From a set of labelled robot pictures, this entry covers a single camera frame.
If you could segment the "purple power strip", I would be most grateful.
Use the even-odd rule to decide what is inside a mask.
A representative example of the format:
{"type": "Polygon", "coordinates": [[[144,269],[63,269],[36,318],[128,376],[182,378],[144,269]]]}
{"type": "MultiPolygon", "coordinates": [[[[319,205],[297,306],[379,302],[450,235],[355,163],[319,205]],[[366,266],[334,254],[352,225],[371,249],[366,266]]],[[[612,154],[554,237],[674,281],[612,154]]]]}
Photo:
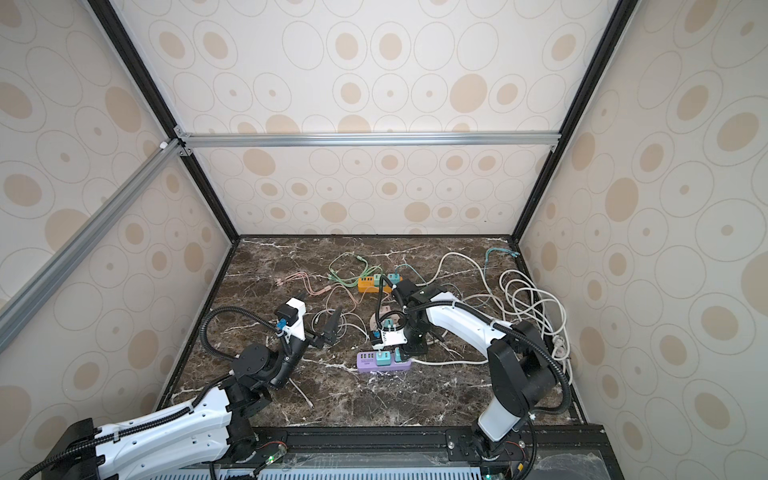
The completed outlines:
{"type": "Polygon", "coordinates": [[[356,366],[360,373],[385,373],[408,371],[410,360],[403,360],[397,353],[391,351],[359,352],[356,356],[356,366]]]}

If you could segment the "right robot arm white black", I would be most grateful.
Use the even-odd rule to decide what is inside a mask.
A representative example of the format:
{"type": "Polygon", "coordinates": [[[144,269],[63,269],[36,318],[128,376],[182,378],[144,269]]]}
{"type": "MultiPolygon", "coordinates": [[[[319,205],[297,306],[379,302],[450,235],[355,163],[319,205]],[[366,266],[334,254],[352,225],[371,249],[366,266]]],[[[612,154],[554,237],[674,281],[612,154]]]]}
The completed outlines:
{"type": "Polygon", "coordinates": [[[560,415],[571,407],[564,368],[533,324],[491,318],[440,286],[418,286],[407,279],[394,283],[383,276],[376,288],[379,303],[388,292],[396,307],[387,312],[376,307],[371,334],[375,349],[397,349],[404,359],[414,361],[428,353],[427,335],[437,327],[483,355],[493,396],[476,421],[480,447],[499,447],[533,415],[560,415]]]}

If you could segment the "orange power strip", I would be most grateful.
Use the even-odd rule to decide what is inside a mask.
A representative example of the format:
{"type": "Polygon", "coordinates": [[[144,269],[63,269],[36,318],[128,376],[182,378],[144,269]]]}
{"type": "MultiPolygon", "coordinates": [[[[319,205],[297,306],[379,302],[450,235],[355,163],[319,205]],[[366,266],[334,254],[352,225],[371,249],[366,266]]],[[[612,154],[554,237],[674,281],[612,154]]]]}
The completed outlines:
{"type": "Polygon", "coordinates": [[[374,275],[375,274],[370,276],[361,276],[358,279],[357,290],[359,293],[378,293],[381,290],[382,287],[376,288],[374,286],[374,275]]]}

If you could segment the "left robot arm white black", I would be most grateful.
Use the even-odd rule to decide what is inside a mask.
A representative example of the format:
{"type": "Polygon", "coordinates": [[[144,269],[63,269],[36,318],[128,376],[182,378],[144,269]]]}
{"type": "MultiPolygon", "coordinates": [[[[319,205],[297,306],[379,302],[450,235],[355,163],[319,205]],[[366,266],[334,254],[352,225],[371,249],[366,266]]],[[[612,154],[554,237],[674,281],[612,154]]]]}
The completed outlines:
{"type": "Polygon", "coordinates": [[[289,382],[306,350],[334,345],[341,319],[334,312],[320,331],[307,330],[306,305],[292,298],[278,307],[273,321],[244,308],[223,306],[199,326],[201,346],[228,361],[228,371],[192,399],[132,420],[95,426],[85,419],[68,427],[46,458],[24,473],[26,479],[149,479],[199,463],[242,463],[260,447],[250,424],[272,401],[271,393],[289,382]],[[253,343],[238,355],[216,349],[210,323],[232,313],[253,320],[278,339],[276,350],[253,343]]]}

